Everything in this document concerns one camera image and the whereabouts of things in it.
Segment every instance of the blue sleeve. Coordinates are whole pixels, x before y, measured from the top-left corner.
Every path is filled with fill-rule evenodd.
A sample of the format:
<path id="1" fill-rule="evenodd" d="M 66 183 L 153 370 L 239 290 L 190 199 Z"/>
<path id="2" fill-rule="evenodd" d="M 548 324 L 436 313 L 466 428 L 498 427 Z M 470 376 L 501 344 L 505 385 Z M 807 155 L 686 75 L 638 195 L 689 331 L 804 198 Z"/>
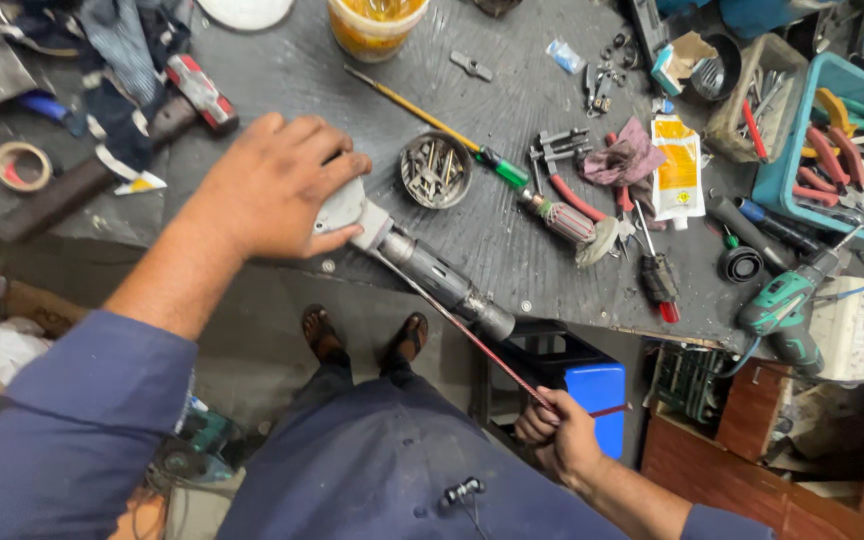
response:
<path id="1" fill-rule="evenodd" d="M 738 514 L 695 504 L 685 520 L 681 540 L 775 540 L 774 530 Z"/>
<path id="2" fill-rule="evenodd" d="M 108 538 L 182 415 L 196 354 L 95 311 L 20 371 L 0 415 L 0 538 Z"/>

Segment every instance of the white lid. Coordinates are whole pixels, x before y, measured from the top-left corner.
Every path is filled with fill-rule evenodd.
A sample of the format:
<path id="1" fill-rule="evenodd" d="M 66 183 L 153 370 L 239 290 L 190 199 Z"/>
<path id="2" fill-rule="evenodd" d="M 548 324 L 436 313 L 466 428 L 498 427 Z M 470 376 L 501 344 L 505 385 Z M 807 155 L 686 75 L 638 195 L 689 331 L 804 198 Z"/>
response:
<path id="1" fill-rule="evenodd" d="M 212 19 L 234 30 L 255 31 L 281 21 L 295 0 L 198 0 Z"/>

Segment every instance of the foot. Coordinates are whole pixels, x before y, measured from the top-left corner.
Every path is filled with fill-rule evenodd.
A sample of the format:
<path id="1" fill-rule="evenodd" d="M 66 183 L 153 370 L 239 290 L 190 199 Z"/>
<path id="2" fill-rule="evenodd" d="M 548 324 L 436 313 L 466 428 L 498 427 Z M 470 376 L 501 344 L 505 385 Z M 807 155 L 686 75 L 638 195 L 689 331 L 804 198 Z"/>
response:
<path id="1" fill-rule="evenodd" d="M 329 312 L 317 303 L 306 307 L 302 314 L 302 332 L 319 362 L 326 362 L 332 351 L 343 349 L 342 342 L 332 326 Z"/>
<path id="2" fill-rule="evenodd" d="M 395 337 L 396 342 L 392 350 L 402 355 L 406 362 L 412 362 L 419 355 L 419 351 L 426 346 L 429 338 L 429 322 L 426 315 L 415 312 L 405 319 L 405 324 Z"/>

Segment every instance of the black workbench surface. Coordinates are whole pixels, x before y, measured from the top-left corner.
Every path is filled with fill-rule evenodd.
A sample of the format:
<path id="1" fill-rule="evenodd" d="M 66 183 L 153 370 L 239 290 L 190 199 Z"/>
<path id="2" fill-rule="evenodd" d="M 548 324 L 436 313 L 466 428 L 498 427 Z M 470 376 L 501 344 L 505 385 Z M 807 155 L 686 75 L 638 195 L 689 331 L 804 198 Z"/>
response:
<path id="1" fill-rule="evenodd" d="M 640 248 L 635 243 L 631 262 L 607 256 L 579 270 L 570 247 L 517 206 L 513 192 L 485 169 L 474 172 L 471 190 L 457 206 L 439 211 L 417 206 L 402 188 L 399 153 L 406 141 L 430 128 L 343 71 L 342 64 L 349 59 L 330 33 L 325 0 L 296 2 L 283 23 L 270 30 L 240 33 L 206 25 L 198 12 L 191 28 L 192 54 L 237 106 L 243 124 L 278 111 L 286 117 L 321 115 L 348 131 L 356 149 L 369 154 L 374 163 L 366 178 L 368 196 L 513 313 L 524 314 L 522 303 L 528 301 L 531 316 L 720 341 L 732 350 L 747 345 L 733 320 L 766 276 L 743 286 L 716 276 L 723 245 L 701 218 L 690 219 L 688 230 L 670 227 L 653 234 L 655 248 L 666 252 L 678 268 L 682 320 L 668 325 L 642 295 Z M 618 131 L 630 116 L 648 125 L 652 95 L 644 71 L 629 73 L 627 85 L 613 93 L 608 115 L 588 119 L 582 75 L 570 76 L 546 55 L 546 46 L 562 38 L 596 62 L 600 49 L 622 29 L 630 32 L 631 26 L 619 13 L 589 0 L 525 2 L 501 20 L 486 16 L 472 3 L 432 0 L 396 58 L 359 68 L 463 135 L 525 166 L 525 150 L 541 130 L 587 126 L 599 145 L 607 132 Z M 453 50 L 491 68 L 492 83 L 470 78 L 451 63 Z M 68 103 L 80 87 L 74 62 L 33 58 L 45 85 Z M 709 111 L 677 105 L 677 113 L 701 130 Z M 51 149 L 66 166 L 85 158 L 93 144 L 9 104 L 0 105 L 0 144 L 14 140 Z M 232 140 L 214 140 L 202 127 L 192 129 L 152 168 L 168 183 L 167 189 L 126 197 L 102 195 L 54 233 L 148 246 Z M 754 166 L 721 157 L 702 171 L 706 191 L 717 188 L 726 194 L 747 194 L 754 174 Z M 612 190 L 589 185 L 572 170 L 563 176 L 594 207 L 607 214 L 615 211 Z M 557 199 L 550 186 L 545 191 Z M 21 198 L 0 185 L 0 216 L 19 204 Z M 337 251 L 328 258 L 335 264 L 334 279 L 403 288 L 392 274 L 356 251 Z M 281 265 L 324 275 L 325 259 Z"/>

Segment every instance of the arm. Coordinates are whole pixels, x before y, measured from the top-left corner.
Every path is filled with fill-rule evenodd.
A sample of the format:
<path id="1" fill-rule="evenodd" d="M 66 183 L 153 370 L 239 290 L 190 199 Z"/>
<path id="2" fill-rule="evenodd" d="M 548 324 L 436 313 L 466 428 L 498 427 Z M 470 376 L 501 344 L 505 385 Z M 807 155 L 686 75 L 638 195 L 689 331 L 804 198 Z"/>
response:
<path id="1" fill-rule="evenodd" d="M 371 167 L 352 149 L 322 118 L 256 120 L 104 309 L 19 372 L 0 415 L 0 538 L 115 530 L 184 410 L 191 340 L 243 262 L 310 257 L 358 232 L 311 234 L 322 202 Z"/>
<path id="2" fill-rule="evenodd" d="M 556 407 L 535 403 L 515 422 L 515 435 L 535 445 L 545 470 L 633 540 L 773 538 L 771 529 L 735 514 L 695 505 L 607 457 L 595 420 L 564 390 L 538 391 Z"/>

